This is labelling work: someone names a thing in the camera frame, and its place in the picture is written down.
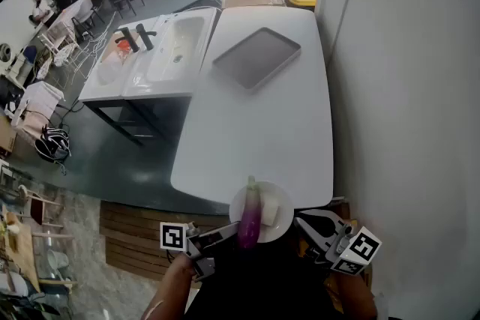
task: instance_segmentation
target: white wall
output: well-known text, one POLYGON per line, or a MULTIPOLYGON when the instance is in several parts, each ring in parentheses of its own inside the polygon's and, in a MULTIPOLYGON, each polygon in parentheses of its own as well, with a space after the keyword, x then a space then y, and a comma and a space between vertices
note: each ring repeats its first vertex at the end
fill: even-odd
MULTIPOLYGON (((325 55, 343 0, 319 0, 325 55)), ((335 192, 383 246, 390 316, 480 309, 480 0, 350 0, 329 74, 335 192)))
POLYGON ((29 21, 32 0, 4 0, 0 3, 0 43, 7 43, 16 55, 32 38, 35 27, 29 21))

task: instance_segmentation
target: gray floor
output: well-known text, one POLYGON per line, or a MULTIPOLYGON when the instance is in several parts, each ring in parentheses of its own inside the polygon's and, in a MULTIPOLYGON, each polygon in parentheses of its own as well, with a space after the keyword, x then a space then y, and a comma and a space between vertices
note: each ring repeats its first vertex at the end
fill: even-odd
MULTIPOLYGON (((140 0, 134 0, 137 15, 125 11, 123 20, 117 15, 110 30, 128 22, 171 13, 192 1, 195 0, 145 0, 146 6, 143 7, 140 0)), ((110 20, 112 11, 105 7, 100 14, 110 20)), ((99 33, 102 28, 99 26, 94 32, 99 33)), ((80 94, 83 83, 84 80, 78 76, 74 84, 64 91, 66 106, 70 106, 80 94)), ((69 114, 64 122, 70 126, 72 148, 72 157, 65 163, 66 176, 62 175, 58 166, 41 160, 33 147, 21 138, 17 139, 8 159, 10 163, 45 182, 113 202, 168 211, 227 212, 225 205, 192 197, 171 186, 175 146, 150 142, 144 147, 137 147, 88 108, 69 114)))

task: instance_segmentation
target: white sink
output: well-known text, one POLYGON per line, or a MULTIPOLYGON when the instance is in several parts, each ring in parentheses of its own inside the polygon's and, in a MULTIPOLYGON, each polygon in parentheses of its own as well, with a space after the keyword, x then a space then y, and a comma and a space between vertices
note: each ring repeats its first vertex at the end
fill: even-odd
POLYGON ((212 32, 216 10, 199 10, 160 16, 146 31, 153 49, 140 45, 136 61, 124 84, 125 99, 191 96, 212 32))
MULTIPOLYGON (((143 20, 142 23, 149 31, 155 23, 158 17, 152 17, 151 19, 143 20)), ((135 30, 138 22, 133 22, 127 25, 121 25, 119 28, 127 27, 130 30, 135 30)), ((140 45, 142 40, 138 38, 136 43, 140 45)), ((137 53, 131 53, 123 64, 119 62, 101 61, 104 53, 98 57, 97 63, 95 63, 90 76, 83 86, 80 93, 80 101, 92 101, 92 100, 118 100, 123 99, 122 92, 125 82, 129 77, 132 67, 137 59, 137 53)))

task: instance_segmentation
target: white tofu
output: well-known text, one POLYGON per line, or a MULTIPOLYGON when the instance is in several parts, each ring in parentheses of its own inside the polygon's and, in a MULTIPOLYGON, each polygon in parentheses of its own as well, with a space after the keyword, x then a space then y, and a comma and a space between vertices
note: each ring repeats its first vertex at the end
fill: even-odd
POLYGON ((261 194, 260 199, 262 201, 262 224, 272 226, 278 212, 278 200, 265 193, 261 194))

